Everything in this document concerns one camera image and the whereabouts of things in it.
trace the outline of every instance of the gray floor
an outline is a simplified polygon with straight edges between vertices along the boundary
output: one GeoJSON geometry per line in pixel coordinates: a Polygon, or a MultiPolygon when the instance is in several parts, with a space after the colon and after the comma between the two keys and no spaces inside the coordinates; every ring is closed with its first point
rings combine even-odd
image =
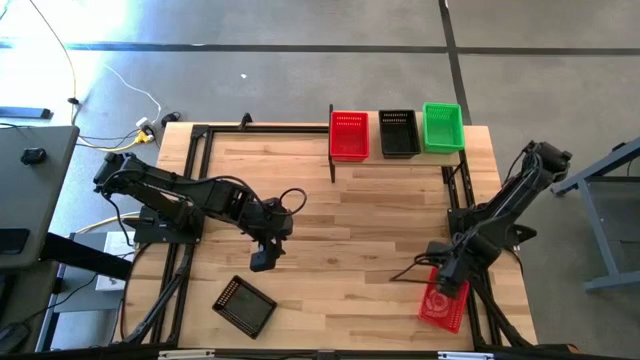
{"type": "MultiPolygon", "coordinates": [[[[65,41],[445,45],[436,0],[38,3],[65,41]]],[[[640,46],[640,2],[633,0],[449,0],[449,6],[458,46],[640,46]]],[[[48,106],[56,112],[53,123],[68,122],[66,63],[28,3],[10,8],[0,36],[29,39],[0,50],[0,79],[10,84],[0,89],[3,102],[48,106]],[[46,62],[38,56],[42,46],[48,46],[46,62]]],[[[163,113],[177,110],[188,121],[239,120],[247,111],[257,121],[324,121],[329,103],[418,109],[424,101],[456,101],[444,54],[74,51],[72,57],[84,103],[77,124],[85,135],[120,135],[140,117],[155,116],[153,103],[102,64],[150,91],[163,113]]],[[[490,126],[503,176],[530,139],[571,151],[574,173],[640,134],[640,57],[461,56],[460,63],[471,120],[490,126]]],[[[153,145],[135,152],[151,163],[157,157],[153,145]]],[[[101,158],[77,149],[53,231],[66,234],[113,215],[91,191],[101,158]]],[[[640,173],[640,163],[632,172],[640,173]]],[[[125,212],[137,210],[133,201],[117,201],[125,212]]],[[[605,268],[578,194],[545,193],[521,222],[539,231],[522,251],[539,341],[637,357],[640,289],[586,294],[581,288],[605,268]]],[[[108,324],[100,321],[88,323],[108,324]]],[[[56,334],[58,347],[99,342],[72,338],[56,334]]]]}

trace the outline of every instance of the red plastic basket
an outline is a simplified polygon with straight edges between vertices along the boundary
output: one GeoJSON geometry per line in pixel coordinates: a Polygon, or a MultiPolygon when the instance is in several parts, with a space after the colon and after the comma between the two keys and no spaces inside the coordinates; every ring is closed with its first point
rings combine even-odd
{"type": "Polygon", "coordinates": [[[336,161],[364,161],[369,157],[369,115],[357,112],[331,113],[329,153],[336,161]]]}
{"type": "MultiPolygon", "coordinates": [[[[433,268],[429,281],[436,280],[438,270],[433,268]]],[[[423,321],[438,325],[439,327],[457,334],[460,330],[464,306],[467,303],[469,294],[469,282],[465,282],[458,291],[455,299],[446,297],[438,292],[436,285],[429,284],[424,292],[420,314],[418,316],[423,321]]]]}

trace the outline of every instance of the black tray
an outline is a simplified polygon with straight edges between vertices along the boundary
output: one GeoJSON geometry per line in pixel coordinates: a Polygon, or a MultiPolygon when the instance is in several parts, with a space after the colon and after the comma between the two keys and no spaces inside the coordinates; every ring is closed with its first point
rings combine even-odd
{"type": "Polygon", "coordinates": [[[378,118],[385,159],[410,159],[420,153],[415,111],[380,110],[378,118]]]}
{"type": "Polygon", "coordinates": [[[217,312],[256,339],[278,304],[239,276],[234,276],[213,304],[217,312]]]}

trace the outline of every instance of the basket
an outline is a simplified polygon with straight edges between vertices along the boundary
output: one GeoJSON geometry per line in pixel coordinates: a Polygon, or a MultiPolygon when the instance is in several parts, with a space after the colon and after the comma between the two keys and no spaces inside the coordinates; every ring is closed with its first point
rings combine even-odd
{"type": "Polygon", "coordinates": [[[364,161],[369,157],[369,116],[367,113],[331,113],[329,153],[336,161],[364,161]]]}
{"type": "Polygon", "coordinates": [[[424,103],[424,145],[427,152],[451,154],[464,149],[462,111],[458,104],[424,103]]]}
{"type": "Polygon", "coordinates": [[[460,287],[456,299],[451,299],[438,292],[437,285],[434,284],[437,272],[438,269],[435,267],[431,270],[431,275],[429,276],[431,283],[427,285],[424,292],[418,317],[423,321],[457,334],[460,331],[460,323],[462,322],[464,307],[469,295],[469,282],[466,281],[460,287]]]}
{"type": "Polygon", "coordinates": [[[380,110],[378,118],[385,159],[410,159],[420,153],[415,111],[380,110]]]}
{"type": "Polygon", "coordinates": [[[236,275],[213,304],[213,310],[255,340],[277,305],[236,275]]]}

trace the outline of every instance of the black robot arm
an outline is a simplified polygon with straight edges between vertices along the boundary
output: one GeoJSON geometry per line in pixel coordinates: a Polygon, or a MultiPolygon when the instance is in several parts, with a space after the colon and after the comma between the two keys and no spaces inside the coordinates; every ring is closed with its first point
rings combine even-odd
{"type": "Polygon", "coordinates": [[[536,235],[535,230],[515,221],[541,191],[566,177],[571,154],[546,142],[533,141],[522,152],[521,171],[507,179],[493,199],[475,208],[451,212],[453,244],[432,242],[427,247],[427,256],[440,254],[434,261],[442,264],[437,281],[443,294],[455,296],[469,276],[486,271],[502,249],[513,248],[536,235]]]}
{"type": "Polygon", "coordinates": [[[231,176],[191,180],[126,153],[107,154],[93,182],[106,198],[130,195],[145,205],[139,219],[127,221],[143,230],[140,235],[136,231],[136,241],[149,233],[169,233],[199,242],[205,216],[237,226],[258,242],[258,252],[251,255],[252,271],[273,269],[285,253],[282,241],[293,231],[293,213],[282,206],[282,197],[260,200],[244,181],[231,176]]]}

